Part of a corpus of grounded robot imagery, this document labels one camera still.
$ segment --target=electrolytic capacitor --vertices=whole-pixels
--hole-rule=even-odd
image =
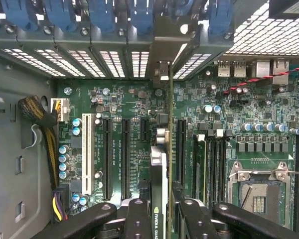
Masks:
[[[78,203],[80,201],[82,194],[81,193],[74,193],[72,195],[72,201]]]
[[[251,129],[255,132],[260,132],[262,130],[262,126],[259,123],[255,123],[251,126]]]
[[[97,171],[94,175],[95,179],[99,179],[103,176],[103,172],[102,171]]]
[[[103,120],[101,120],[101,119],[95,119],[94,123],[95,123],[96,126],[102,126]]]
[[[99,98],[92,97],[91,98],[91,103],[94,104],[94,105],[98,104],[99,103]]]
[[[88,209],[87,206],[82,206],[82,207],[80,207],[80,212],[83,212],[83,211],[85,211],[85,210],[87,210],[87,209]]]
[[[64,163],[64,162],[68,161],[69,159],[70,159],[70,156],[67,153],[59,156],[60,163]]]
[[[272,123],[266,123],[263,125],[263,130],[264,131],[274,131],[274,125]]]
[[[241,130],[242,131],[250,131],[251,130],[251,125],[249,123],[244,123],[241,125]]]
[[[206,113],[210,113],[213,111],[213,108],[210,105],[205,105],[205,106],[203,106],[203,111]]]
[[[74,120],[72,121],[72,125],[73,125],[74,127],[79,127],[81,124],[82,124],[82,120],[79,119],[79,118],[76,118],[76,119],[74,119]]]
[[[299,128],[291,128],[289,132],[294,135],[299,135]]]
[[[283,124],[276,124],[275,125],[275,131],[276,132],[285,132],[286,127]]]
[[[215,113],[219,113],[219,112],[221,112],[221,108],[220,108],[220,106],[213,106],[213,111],[214,111]]]
[[[70,151],[70,147],[67,146],[66,144],[59,147],[59,153],[61,154],[68,153],[69,151]]]
[[[88,203],[89,197],[87,195],[83,195],[80,200],[79,200],[79,204],[84,206]]]
[[[60,179],[66,179],[70,175],[70,172],[68,170],[59,172],[59,178]]]
[[[272,93],[273,95],[277,95],[277,94],[283,93],[283,92],[285,92],[285,91],[286,91],[285,87],[279,87],[279,88],[277,88],[277,89],[271,91],[271,93]]]
[[[206,88],[206,91],[208,93],[211,93],[217,89],[216,85],[210,85],[209,87]]]
[[[72,134],[73,134],[74,136],[80,136],[80,135],[81,135],[81,132],[82,132],[82,129],[79,128],[79,127],[74,127],[74,128],[72,129]]]
[[[68,162],[64,162],[64,163],[60,163],[59,164],[59,170],[60,171],[65,171],[69,168],[69,163]]]

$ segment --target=white pci slot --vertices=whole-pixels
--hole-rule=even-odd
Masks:
[[[82,194],[94,190],[94,115],[82,114]]]

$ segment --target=cable bundle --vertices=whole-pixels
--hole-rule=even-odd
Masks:
[[[55,102],[54,110],[50,114],[44,110],[38,96],[29,96],[19,100],[18,107],[24,117],[40,126],[47,150],[51,188],[54,190],[58,186],[58,168],[57,140],[53,126],[57,125],[58,113],[61,114],[61,105],[57,106],[57,102]]]

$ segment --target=motherboard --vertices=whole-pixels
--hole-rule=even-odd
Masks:
[[[292,229],[297,179],[285,172],[297,167],[299,75],[283,90],[252,83],[222,94],[243,81],[214,66],[174,82],[170,176],[208,208],[225,201]],[[71,215],[140,196],[157,129],[169,123],[168,92],[151,81],[58,80],[69,103],[58,135]]]

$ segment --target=white connector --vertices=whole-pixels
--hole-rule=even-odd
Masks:
[[[94,187],[94,114],[82,114],[82,194]]]
[[[60,121],[60,122],[69,122],[70,112],[71,112],[69,99],[66,99],[66,98],[51,98],[51,104],[50,104],[51,105],[51,109],[50,109],[51,112],[53,110],[54,102],[56,102],[56,101],[60,101],[60,104],[61,104],[61,111],[60,111],[61,116],[58,119],[58,121]]]

